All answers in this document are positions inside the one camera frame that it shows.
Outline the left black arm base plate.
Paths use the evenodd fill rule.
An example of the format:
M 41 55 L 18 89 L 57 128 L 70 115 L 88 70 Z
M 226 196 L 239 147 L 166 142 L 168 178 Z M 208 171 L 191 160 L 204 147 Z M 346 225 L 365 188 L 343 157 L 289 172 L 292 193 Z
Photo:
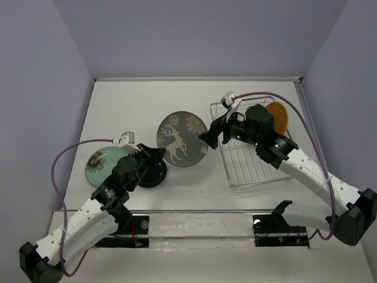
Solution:
M 114 234 L 102 238 L 94 246 L 96 248 L 148 248 L 150 215 L 133 214 L 130 224 L 119 228 Z

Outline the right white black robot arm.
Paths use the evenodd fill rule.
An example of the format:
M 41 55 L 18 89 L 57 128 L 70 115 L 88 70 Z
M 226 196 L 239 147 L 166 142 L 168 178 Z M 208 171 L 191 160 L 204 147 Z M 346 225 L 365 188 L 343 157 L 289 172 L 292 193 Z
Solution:
M 287 111 L 279 102 L 255 104 L 245 113 L 230 107 L 210 127 L 190 112 L 177 111 L 163 119 L 156 142 L 166 150 L 165 160 L 177 167 L 191 167 L 209 148 L 217 149 L 220 134 L 223 144 L 230 140 L 251 144 L 260 160 L 297 180 L 328 205 L 323 212 L 317 208 L 302 210 L 291 200 L 284 200 L 272 212 L 275 230 L 309 226 L 355 246 L 376 221 L 376 192 L 357 189 L 322 169 L 287 137 L 287 126 Z

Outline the round woven wicker plate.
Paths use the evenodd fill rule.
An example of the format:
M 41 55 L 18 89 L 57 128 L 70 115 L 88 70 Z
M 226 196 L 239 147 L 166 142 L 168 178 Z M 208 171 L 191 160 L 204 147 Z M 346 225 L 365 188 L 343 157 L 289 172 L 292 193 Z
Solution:
M 274 118 L 275 131 L 285 135 L 289 126 L 289 115 L 284 104 L 274 101 L 266 106 L 268 112 Z

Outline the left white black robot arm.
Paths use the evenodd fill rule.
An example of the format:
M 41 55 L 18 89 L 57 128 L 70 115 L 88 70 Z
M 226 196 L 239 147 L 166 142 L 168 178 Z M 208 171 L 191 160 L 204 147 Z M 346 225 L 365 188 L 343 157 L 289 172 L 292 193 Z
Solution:
M 36 243 L 19 249 L 20 267 L 31 282 L 59 282 L 70 276 L 67 267 L 81 262 L 87 251 L 102 238 L 130 227 L 132 213 L 125 207 L 150 169 L 161 166 L 166 150 L 143 144 L 122 157 L 109 177 L 70 218 Z

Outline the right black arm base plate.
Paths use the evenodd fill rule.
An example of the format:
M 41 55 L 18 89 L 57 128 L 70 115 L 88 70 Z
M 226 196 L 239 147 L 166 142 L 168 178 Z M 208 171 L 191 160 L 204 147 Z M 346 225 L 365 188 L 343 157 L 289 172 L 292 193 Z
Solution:
M 303 226 L 289 226 L 282 218 L 272 214 L 253 215 L 252 232 L 257 248 L 306 246 L 310 247 L 307 229 Z

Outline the grey reindeer snowflake plate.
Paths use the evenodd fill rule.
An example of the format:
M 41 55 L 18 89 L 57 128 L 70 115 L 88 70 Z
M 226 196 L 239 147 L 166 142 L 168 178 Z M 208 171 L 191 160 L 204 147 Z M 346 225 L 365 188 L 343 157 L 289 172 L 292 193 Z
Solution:
M 156 143 L 166 149 L 164 158 L 177 167 L 192 167 L 203 160 L 208 145 L 199 139 L 206 132 L 205 123 L 188 111 L 176 111 L 163 119 L 158 127 Z

